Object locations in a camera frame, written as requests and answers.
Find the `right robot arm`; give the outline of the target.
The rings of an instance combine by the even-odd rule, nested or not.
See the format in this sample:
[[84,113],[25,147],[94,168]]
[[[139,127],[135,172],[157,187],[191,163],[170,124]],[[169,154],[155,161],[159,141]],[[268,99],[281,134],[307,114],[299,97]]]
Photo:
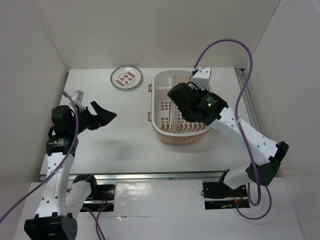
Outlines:
[[247,165],[229,169],[222,175],[218,184],[220,194],[230,196],[235,189],[251,182],[270,185],[289,149],[287,143],[275,142],[236,118],[227,102],[213,92],[179,83],[167,95],[186,121],[203,123],[225,134],[248,152]]

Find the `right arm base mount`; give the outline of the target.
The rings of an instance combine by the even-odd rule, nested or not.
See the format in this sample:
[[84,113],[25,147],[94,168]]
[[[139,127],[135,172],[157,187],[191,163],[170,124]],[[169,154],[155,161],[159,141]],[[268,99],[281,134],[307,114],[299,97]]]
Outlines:
[[250,208],[247,187],[241,185],[237,189],[219,189],[218,182],[203,182],[201,196],[204,198],[206,210],[225,210],[239,208]]

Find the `red character plate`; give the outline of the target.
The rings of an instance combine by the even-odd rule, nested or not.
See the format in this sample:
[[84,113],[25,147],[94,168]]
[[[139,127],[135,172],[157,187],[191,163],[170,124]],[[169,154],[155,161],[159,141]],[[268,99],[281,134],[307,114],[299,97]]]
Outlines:
[[120,66],[111,73],[110,81],[117,89],[131,90],[143,81],[143,74],[135,66]]

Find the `orange sunburst plate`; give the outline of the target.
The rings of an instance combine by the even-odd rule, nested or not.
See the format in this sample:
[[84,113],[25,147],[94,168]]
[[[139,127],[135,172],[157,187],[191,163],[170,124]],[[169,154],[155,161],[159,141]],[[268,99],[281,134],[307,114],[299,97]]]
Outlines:
[[171,125],[170,132],[174,134],[176,132],[176,127],[177,127],[176,105],[174,104],[174,102],[172,100],[170,101],[169,121],[170,121],[170,125]]

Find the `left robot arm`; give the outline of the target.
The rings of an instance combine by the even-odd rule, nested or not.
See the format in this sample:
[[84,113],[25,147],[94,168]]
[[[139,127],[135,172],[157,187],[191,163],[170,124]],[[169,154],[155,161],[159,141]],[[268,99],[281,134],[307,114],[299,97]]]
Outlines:
[[24,223],[24,231],[32,240],[74,240],[78,233],[77,217],[84,201],[94,199],[99,193],[92,174],[76,176],[68,189],[78,134],[104,127],[117,116],[95,101],[91,106],[96,114],[83,106],[72,110],[67,105],[60,105],[51,111],[53,126],[46,143],[48,179],[42,181],[44,190],[35,216]]

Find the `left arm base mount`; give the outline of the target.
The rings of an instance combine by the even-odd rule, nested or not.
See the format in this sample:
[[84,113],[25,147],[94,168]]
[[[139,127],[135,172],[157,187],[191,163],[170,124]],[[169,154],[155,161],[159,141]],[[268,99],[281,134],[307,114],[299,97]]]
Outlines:
[[92,212],[113,212],[116,185],[99,184],[96,186],[95,195],[89,196],[83,203],[83,207]]

